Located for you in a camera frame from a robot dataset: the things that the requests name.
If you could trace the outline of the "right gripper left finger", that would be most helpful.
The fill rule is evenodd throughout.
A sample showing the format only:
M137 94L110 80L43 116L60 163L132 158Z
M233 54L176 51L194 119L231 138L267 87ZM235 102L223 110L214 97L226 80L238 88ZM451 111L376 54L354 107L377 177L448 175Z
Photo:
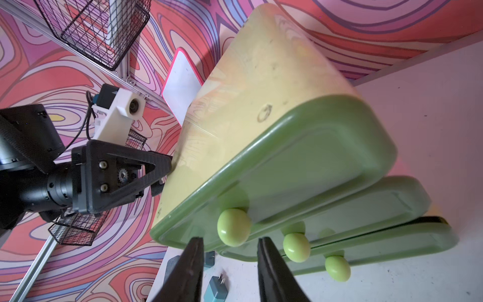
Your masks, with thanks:
M193 237L152 301L201 301L204 254L203 239Z

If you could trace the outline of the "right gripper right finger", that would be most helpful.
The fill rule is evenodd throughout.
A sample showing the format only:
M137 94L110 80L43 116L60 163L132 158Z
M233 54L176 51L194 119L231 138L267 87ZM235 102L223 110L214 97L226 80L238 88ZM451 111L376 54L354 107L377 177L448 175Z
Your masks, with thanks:
M258 241L258 280L261 301L309 301L273 241Z

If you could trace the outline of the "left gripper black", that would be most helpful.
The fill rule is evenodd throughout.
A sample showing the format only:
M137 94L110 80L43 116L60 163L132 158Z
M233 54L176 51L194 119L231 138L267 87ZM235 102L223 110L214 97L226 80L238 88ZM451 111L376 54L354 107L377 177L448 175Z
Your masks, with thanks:
M73 210L97 215L142 198L147 188L160 195L172 156L90 140L72 150L71 164Z

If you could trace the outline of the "teal plug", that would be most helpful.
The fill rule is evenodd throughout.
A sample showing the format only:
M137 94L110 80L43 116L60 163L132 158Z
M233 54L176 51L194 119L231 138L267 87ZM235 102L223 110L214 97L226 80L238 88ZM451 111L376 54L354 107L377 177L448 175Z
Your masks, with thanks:
M205 252L205 261L204 261L205 269L210 269L215 265L215 257L216 257L215 251Z
M225 302L228 296L228 288L225 284L224 275L213 276L207 286L204 302Z

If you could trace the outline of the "yellow green drawer cabinet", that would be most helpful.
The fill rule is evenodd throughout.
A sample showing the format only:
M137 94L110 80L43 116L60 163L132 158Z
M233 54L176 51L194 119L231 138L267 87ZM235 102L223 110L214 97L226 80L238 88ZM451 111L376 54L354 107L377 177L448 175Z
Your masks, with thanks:
M365 103L279 7L264 4L251 13L205 80L182 130L188 125L213 129L224 116L236 114L250 127L266 130L296 106L339 95ZM335 279L347 280L352 267L331 256L325 268Z

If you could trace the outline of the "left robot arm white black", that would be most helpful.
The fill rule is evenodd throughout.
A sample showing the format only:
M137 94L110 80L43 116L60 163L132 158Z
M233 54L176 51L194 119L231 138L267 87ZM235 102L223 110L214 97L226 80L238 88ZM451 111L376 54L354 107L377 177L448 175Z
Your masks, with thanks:
M99 215L143 196L162 192L172 158L100 140L89 140L56 163L65 151L41 104L1 110L1 231L15 228L25 213L47 222L67 209Z

